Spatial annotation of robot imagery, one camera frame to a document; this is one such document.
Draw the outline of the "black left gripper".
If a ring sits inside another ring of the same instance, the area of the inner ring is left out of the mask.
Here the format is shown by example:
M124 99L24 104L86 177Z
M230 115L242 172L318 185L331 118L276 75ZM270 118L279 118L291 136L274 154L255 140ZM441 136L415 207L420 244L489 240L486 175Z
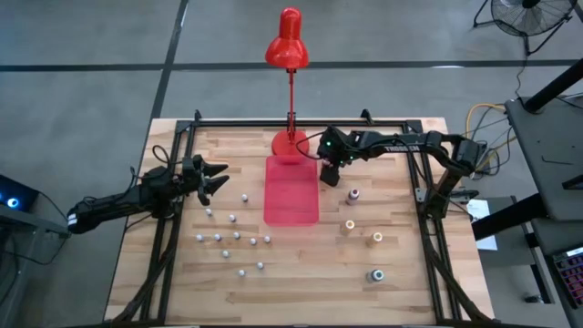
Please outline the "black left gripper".
M208 194L215 194L230 179L228 175L212 177L228 167L228 164L206 163L201 155L184 158L182 160L182 191L186 195L196 191L199 202L203 206L209 206Z

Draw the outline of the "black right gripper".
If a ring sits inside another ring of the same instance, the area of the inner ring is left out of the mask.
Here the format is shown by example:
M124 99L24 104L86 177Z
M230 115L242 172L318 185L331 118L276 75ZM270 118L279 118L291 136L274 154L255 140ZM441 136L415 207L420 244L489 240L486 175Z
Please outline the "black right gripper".
M318 146L320 159L328 159L331 167L321 166L320 181L327 185L337 186L340 175L338 167L351 165L353 161L362 157L359 146L362 131L352 130L345 134L337 127L328 126L322 133Z

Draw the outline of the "pink translucent plastic bin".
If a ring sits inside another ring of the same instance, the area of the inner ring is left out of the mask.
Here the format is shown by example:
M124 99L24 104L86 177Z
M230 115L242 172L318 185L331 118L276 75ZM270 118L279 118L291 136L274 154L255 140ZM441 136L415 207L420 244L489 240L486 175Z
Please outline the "pink translucent plastic bin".
M317 162L304 156L266 159L264 222L272 227L312 226L319 222Z

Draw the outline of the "red desk lamp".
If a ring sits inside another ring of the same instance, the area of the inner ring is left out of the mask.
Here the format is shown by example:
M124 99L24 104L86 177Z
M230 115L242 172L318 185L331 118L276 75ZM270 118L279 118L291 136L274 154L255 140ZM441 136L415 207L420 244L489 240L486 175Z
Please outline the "red desk lamp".
M278 132L271 142L272 153L276 156L307 154L310 149L306 134L296 127L294 110L294 77L297 70L309 64L309 53L302 41L302 12L297 7L285 7L281 11L279 34L270 42L265 60L274 67L284 68L289 78L290 107L285 131Z

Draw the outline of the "white paper sheet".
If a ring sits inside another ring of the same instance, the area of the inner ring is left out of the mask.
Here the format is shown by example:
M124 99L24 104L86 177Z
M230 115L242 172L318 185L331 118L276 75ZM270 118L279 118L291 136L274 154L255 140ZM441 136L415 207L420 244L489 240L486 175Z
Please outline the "white paper sheet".
M466 210L469 213L470 221L475 223L490 214L488 202L486 200L470 200L466 204ZM480 251L496 251L496 237L489 236L482 240L476 241L476 247Z

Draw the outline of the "black computer with blue light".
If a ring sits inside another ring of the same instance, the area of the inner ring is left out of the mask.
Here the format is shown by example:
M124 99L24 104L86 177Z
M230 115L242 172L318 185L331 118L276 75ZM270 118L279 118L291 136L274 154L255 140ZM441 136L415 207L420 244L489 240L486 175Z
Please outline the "black computer with blue light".
M29 212L36 202L39 191L18 181L0 175L0 204L11 210Z

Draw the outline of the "grey side table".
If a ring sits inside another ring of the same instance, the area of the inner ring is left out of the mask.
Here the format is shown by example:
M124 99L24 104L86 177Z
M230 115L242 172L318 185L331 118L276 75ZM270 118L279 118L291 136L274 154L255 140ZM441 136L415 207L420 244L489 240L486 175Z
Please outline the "grey side table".
M583 220L583 187L563 184L583 176L583 109L554 99L539 114L510 99L506 113L514 128L547 215L554 220Z

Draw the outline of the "black stand pole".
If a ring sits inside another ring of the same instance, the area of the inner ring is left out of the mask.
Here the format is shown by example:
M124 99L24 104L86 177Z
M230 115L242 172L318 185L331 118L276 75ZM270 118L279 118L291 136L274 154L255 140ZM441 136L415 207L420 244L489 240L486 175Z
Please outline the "black stand pole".
M530 97L523 108L528 113L534 114L540 111L548 102L559 96L563 91L575 85L583 78L583 57L573 66L552 80L548 85Z

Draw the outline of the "black floor fan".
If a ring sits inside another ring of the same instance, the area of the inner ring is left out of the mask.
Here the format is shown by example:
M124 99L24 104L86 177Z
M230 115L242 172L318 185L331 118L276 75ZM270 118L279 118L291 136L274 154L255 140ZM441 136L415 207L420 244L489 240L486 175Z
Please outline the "black floor fan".
M540 50L571 18L578 0L484 0L473 28L497 26L523 40L525 56Z

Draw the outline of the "keyboard with coloured keys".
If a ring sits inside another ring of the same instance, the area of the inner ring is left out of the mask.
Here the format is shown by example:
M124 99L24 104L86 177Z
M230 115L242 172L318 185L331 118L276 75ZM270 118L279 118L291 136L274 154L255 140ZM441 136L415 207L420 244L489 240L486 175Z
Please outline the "keyboard with coloured keys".
M551 259L569 305L583 308L583 245L556 253Z

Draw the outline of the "black metal table frame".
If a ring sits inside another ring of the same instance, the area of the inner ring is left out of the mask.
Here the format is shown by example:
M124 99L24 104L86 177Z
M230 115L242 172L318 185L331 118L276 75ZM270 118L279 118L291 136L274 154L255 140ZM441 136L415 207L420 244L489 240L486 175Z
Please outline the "black metal table frame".
M228 164L230 179L211 200L212 217L196 197L186 200L174 266L159 279L148 318L198 326L339 326L432 324L437 315L450 317L445 284L425 263L414 195L423 180L413 176L408 158L388 154L354 162L336 187L320 186L317 224L272 227L263 220L265 159L279 130L281 124L267 119L200 122L195 152ZM345 201L351 189L360 191L354 205ZM342 236L347 220L355 228ZM383 241L369 248L366 240L375 232ZM214 240L215 233L222 241ZM384 279L369 283L366 273L374 269Z

